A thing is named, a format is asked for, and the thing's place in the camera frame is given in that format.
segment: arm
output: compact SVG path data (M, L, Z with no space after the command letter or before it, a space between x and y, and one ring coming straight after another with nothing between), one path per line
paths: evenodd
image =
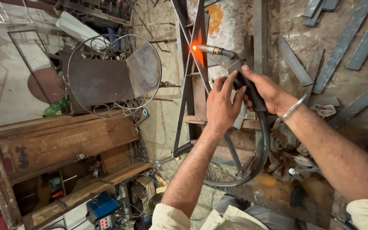
M231 91L237 73L228 78L220 77L214 82L207 99L207 120L199 140L178 168L164 194L161 203L180 209L191 217L201 193L208 164L224 133L237 118L246 87L238 90L233 103Z
M282 116L298 101L267 76L244 67L245 76L255 83L269 112ZM325 178L347 201L368 199L368 153L303 104L285 118L285 123L309 150Z

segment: welding torch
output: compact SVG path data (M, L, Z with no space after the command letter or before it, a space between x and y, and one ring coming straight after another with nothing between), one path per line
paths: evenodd
M257 143L257 157L263 157L264 159L258 160L257 170L254 170L249 177L255 177L259 171L265 166L266 160L269 154L270 148L270 128L267 122L267 111L265 101L259 95L255 84L249 80L242 71L242 66L244 65L243 60L241 60L237 53L231 50L226 50L220 47L215 47L205 44L196 44L192 46L193 50L205 52L213 55L223 55L228 57L232 64L228 68L228 73L231 74L233 71L238 71L238 74L234 80L233 86L236 90L239 90L243 86L247 86L245 94L248 96L248 100L252 102L252 109L258 115L259 123L261 126L263 138L262 143Z

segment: hand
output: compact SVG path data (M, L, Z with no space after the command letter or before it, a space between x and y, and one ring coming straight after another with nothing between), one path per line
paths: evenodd
M217 78L207 99L208 124L206 128L212 129L219 136L222 136L234 124L241 111L246 86L236 92L231 102L231 91L237 74L238 71L234 71L228 77Z
M270 78L260 75L251 70L248 65L242 66L242 72L253 83L256 89L265 101L268 112L277 114L279 117L283 116L298 99L289 93L285 92L279 85L273 82ZM244 95L244 100L247 101L247 95ZM245 105L251 110L252 102L247 101Z

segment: circular metal ring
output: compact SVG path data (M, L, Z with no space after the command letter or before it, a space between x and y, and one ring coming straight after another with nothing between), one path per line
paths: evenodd
M161 67L161 60L160 60L160 56L159 56L159 54L158 54L158 52L157 52L157 50L156 50L156 48L148 41L148 40L146 40L145 38L143 38L143 37L141 37L141 36L139 36L139 35L135 35L135 34L126 34L126 35L123 35L123 36L120 36L120 37L118 37L117 39L115 39L113 42L111 42L110 43L110 41L108 41L108 40L106 40L105 38L106 37L112 37L112 36L117 36L117 35L115 35L115 34L101 34L101 35L97 35L97 36L94 36L94 37L92 37L92 38L89 38L89 39L86 39L84 42L82 42L81 44L79 44L75 49L74 49L74 51L72 52L72 54L70 55L70 58L69 58L69 63L68 63L68 83L69 83L69 87L70 87L70 89L72 89L72 84L71 84L71 82L70 82L70 80L69 80L69 72L71 72L70 71L70 62L71 62L71 60L72 60L72 57L75 55L75 53L76 53L76 51L77 50L79 50L80 48L82 48L82 45L86 45L86 43L89 41L89 40L91 40L91 42L90 43L92 43L92 41L93 40L100 40L100 41L103 41L104 42L104 44L106 45L106 48L105 48L105 50L103 51L104 53L104 58L106 57L106 55L108 54L108 51L109 51L109 49L110 49L110 47L113 47L113 45L117 42L117 41L119 41L120 39L126 39L126 37L128 37L128 36L133 36L133 37L138 37L138 38L140 38L140 39L143 39L144 41L146 41L148 44L150 44L151 45L151 47L153 48L153 50L154 50L154 52L156 53L156 55L157 55L157 59L158 59L158 62L159 62L159 64L160 64L160 76L159 76L159 81L158 81L158 85L157 85L157 88L156 88L156 90L155 90L155 92L154 92L154 94L153 94L153 96L147 101L147 102L145 102L146 101L146 98L147 98L147 95L148 95L148 93L145 93L145 94L142 94L142 95L140 95L140 96L143 96L144 95L144 99L143 100L139 100L140 101L140 103L137 103L136 104L136 107L133 107L133 108L129 108L129 107L125 107L125 106L122 106L122 105L120 105L120 102L113 102L116 106L115 107L112 107L112 108L109 108L109 106L107 106L107 105L105 105L105 104L100 104L100 105L105 105L105 106L107 106L108 107L108 112L107 113L105 113L105 114L107 114L107 115L109 115L109 116L104 116L104 115L99 115L98 113L96 113L96 111L95 111L95 108L98 106L98 105L96 105L95 107L94 107L94 109L93 109L93 112L92 111L90 111L90 110L88 110L85 106L82 106L83 108L84 108L84 110L86 110L88 113L90 113L90 114L93 114L93 115L95 115L95 116L97 116L97 117L100 117L100 118L105 118L105 119L120 119L120 118L124 118L124 117L128 117L128 116L130 116L130 115L132 115L132 114L134 114L134 113L136 113L136 111L132 111L132 110L137 110L137 109L139 109L139 108L142 108L142 107L144 107L144 106L146 106L150 101L152 101L153 100L153 98L155 97L155 95L157 94L157 91L158 91L158 89L159 89L159 87L160 87L160 83L161 83L161 75L162 75L162 67ZM92 51L92 56L93 56L93 51L95 50L92 46L90 46L90 49L91 49L91 51ZM74 95L74 97L75 97L75 100L80 104L80 102L79 102L79 100L78 100L78 98L77 98L77 96L76 95ZM110 114L110 111L112 110L112 109L114 109L114 108L121 108L121 109L123 109L123 115L124 116L121 116L121 117L114 117L114 116L112 116L111 114Z

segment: cabinet door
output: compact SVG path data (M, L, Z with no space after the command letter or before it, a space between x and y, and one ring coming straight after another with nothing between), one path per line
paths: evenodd
M16 184L68 165L81 154L86 158L137 139L129 118L94 119L0 139L0 150Z

